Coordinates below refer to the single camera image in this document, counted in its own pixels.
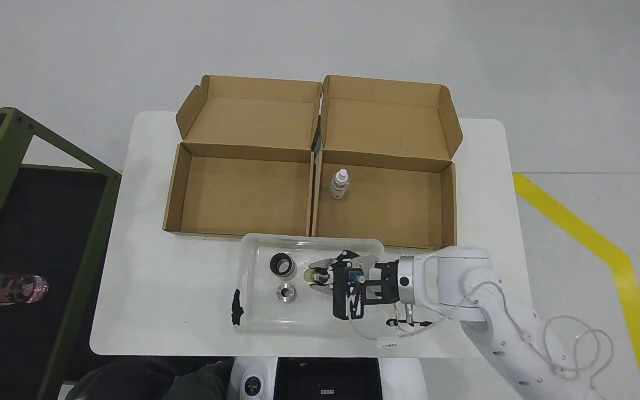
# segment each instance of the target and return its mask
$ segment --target open cardboard box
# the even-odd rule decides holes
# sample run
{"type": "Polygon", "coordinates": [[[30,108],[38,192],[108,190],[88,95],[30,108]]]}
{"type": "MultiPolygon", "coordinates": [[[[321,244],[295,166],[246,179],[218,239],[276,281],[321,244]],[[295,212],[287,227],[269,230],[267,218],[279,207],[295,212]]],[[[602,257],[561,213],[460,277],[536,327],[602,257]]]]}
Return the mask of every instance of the open cardboard box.
{"type": "Polygon", "coordinates": [[[462,130],[445,86],[328,76],[320,127],[313,236],[431,249],[456,244],[451,158],[462,130]],[[340,168],[351,185],[335,200],[331,178],[340,168]]]}
{"type": "Polygon", "coordinates": [[[163,229],[308,235],[321,94],[317,82],[203,77],[176,115],[163,229]]]}

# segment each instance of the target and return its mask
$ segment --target metal nut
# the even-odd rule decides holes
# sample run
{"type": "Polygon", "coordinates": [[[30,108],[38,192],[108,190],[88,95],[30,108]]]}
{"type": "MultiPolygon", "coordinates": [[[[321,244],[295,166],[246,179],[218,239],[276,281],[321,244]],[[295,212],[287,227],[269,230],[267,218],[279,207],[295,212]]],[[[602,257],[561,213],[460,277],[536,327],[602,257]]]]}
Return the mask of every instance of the metal nut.
{"type": "Polygon", "coordinates": [[[287,282],[278,286],[278,289],[276,290],[276,296],[278,296],[278,299],[283,303],[294,302],[296,300],[297,294],[298,293],[296,292],[296,288],[292,284],[287,282]]]}

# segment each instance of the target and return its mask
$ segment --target cable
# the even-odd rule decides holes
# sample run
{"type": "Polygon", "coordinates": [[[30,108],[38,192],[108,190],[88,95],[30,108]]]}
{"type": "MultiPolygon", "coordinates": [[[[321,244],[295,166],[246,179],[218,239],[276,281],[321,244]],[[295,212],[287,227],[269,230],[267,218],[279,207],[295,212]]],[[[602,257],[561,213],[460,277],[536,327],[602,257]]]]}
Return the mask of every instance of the cable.
{"type": "MultiPolygon", "coordinates": [[[[498,293],[500,293],[500,295],[502,297],[502,304],[504,306],[505,314],[507,315],[507,318],[509,318],[509,320],[511,321],[513,326],[518,330],[518,332],[520,333],[520,336],[522,337],[523,334],[525,333],[525,331],[522,328],[520,328],[518,323],[515,321],[515,319],[511,315],[511,312],[509,311],[509,307],[507,305],[507,297],[506,297],[506,295],[504,293],[504,290],[497,283],[495,283],[493,281],[484,281],[484,282],[480,282],[479,284],[477,284],[473,289],[471,289],[471,291],[469,293],[464,295],[462,300],[460,300],[460,302],[458,302],[458,304],[456,304],[454,306],[454,308],[451,309],[448,313],[446,313],[446,314],[440,313],[442,316],[439,319],[437,319],[436,321],[434,321],[431,325],[426,326],[426,327],[422,327],[422,328],[419,328],[419,329],[415,329],[413,331],[404,331],[404,329],[400,328],[402,333],[399,334],[398,336],[380,337],[380,338],[378,338],[378,337],[371,337],[369,335],[363,334],[361,331],[358,330],[358,328],[356,327],[356,324],[353,323],[353,320],[351,319],[351,313],[347,313],[347,316],[349,317],[349,323],[351,324],[353,330],[358,335],[360,335],[361,337],[363,337],[365,339],[368,339],[368,340],[393,340],[393,339],[401,339],[401,338],[412,337],[412,336],[418,335],[420,333],[423,333],[426,330],[431,329],[434,326],[440,324],[445,319],[448,319],[449,316],[453,315],[453,313],[456,312],[458,310],[458,308],[460,308],[462,303],[464,303],[467,300],[470,300],[469,296],[472,296],[473,294],[475,294],[476,291],[478,291],[478,289],[480,289],[483,286],[487,286],[487,285],[495,287],[496,290],[498,291],[498,293]]],[[[394,313],[396,314],[396,318],[398,318],[399,312],[398,312],[396,304],[394,304],[393,307],[394,307],[394,313]]],[[[605,364],[602,367],[600,367],[595,373],[593,373],[591,375],[591,377],[590,377],[590,386],[591,386],[591,388],[595,389],[593,387],[594,378],[598,374],[600,374],[602,371],[604,371],[611,364],[611,361],[613,360],[613,357],[614,357],[614,343],[613,343],[613,340],[611,339],[611,337],[605,331],[603,331],[601,329],[593,329],[591,326],[589,326],[587,323],[585,323],[584,321],[580,320],[579,318],[572,317],[570,315],[559,315],[559,316],[555,316],[555,317],[547,320],[545,322],[545,325],[544,325],[543,329],[542,329],[542,343],[543,343],[544,352],[546,353],[546,357],[545,357],[545,355],[541,354],[538,351],[538,349],[536,349],[535,346],[532,343],[529,343],[529,346],[531,346],[531,348],[540,357],[542,357],[542,359],[547,364],[549,364],[549,366],[551,368],[560,368],[561,371],[575,372],[575,375],[571,376],[571,377],[566,377],[566,376],[564,376],[562,374],[559,375],[562,379],[573,380],[573,379],[577,379],[580,376],[580,372],[585,371],[585,370],[587,370],[589,368],[592,368],[598,362],[598,359],[600,358],[600,352],[601,352],[600,339],[598,338],[596,333],[600,333],[601,335],[603,335],[604,337],[607,338],[607,340],[609,341],[609,344],[611,345],[611,354],[609,355],[609,358],[607,359],[605,364]],[[574,340],[574,342],[573,342],[573,359],[574,359],[575,368],[564,367],[564,366],[559,365],[555,361],[553,361],[553,359],[551,358],[549,347],[547,345],[547,329],[548,329],[549,325],[551,324],[551,322],[559,320],[559,319],[563,319],[563,318],[576,321],[576,322],[580,323],[581,325],[583,325],[584,327],[587,328],[587,331],[585,331],[582,334],[578,335],[576,337],[576,339],[574,340]],[[594,339],[596,341],[596,354],[595,354],[594,358],[591,360],[591,362],[589,362],[586,366],[579,367],[578,366],[578,359],[577,359],[577,347],[578,347],[578,343],[579,343],[580,339],[586,333],[590,333],[594,337],[594,339]]]]}

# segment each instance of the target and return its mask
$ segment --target floor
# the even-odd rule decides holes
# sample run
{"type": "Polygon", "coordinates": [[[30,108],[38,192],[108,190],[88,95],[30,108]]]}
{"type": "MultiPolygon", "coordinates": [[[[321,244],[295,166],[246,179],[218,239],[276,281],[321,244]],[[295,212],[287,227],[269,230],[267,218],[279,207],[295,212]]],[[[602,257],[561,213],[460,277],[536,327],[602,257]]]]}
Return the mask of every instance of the floor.
{"type": "MultiPolygon", "coordinates": [[[[638,18],[635,0],[8,2],[0,104],[120,169],[135,115],[176,110],[203,74],[444,83],[460,116],[505,125],[514,172],[616,243],[640,276],[638,18]]],[[[69,164],[40,143],[27,161],[69,164]]],[[[616,355],[597,386],[635,398],[608,266],[518,206],[535,307],[605,328],[616,355]]],[[[517,398],[483,360],[424,365],[433,399],[517,398]]]]}

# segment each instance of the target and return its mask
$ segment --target plastic container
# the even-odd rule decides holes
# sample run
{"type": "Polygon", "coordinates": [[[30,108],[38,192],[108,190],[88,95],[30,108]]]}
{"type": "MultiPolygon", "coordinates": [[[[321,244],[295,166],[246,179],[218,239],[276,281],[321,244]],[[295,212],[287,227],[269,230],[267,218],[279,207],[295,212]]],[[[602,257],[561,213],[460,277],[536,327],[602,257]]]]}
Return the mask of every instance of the plastic container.
{"type": "Polygon", "coordinates": [[[331,179],[331,197],[336,200],[340,200],[347,193],[349,189],[349,173],[346,169],[342,168],[336,172],[331,179]]]}
{"type": "MultiPolygon", "coordinates": [[[[384,246],[374,239],[333,239],[305,236],[279,236],[250,233],[242,239],[238,290],[244,314],[238,333],[284,334],[296,336],[356,336],[349,321],[333,316],[332,297],[311,288],[304,281],[304,271],[312,262],[334,258],[349,249],[360,255],[384,254],[384,246]],[[287,282],[296,289],[296,300],[284,303],[276,289],[284,281],[269,268],[277,253],[288,254],[296,264],[296,272],[287,282]]],[[[357,323],[362,329],[385,329],[385,321],[393,315],[391,306],[368,307],[365,318],[357,323]]]]}

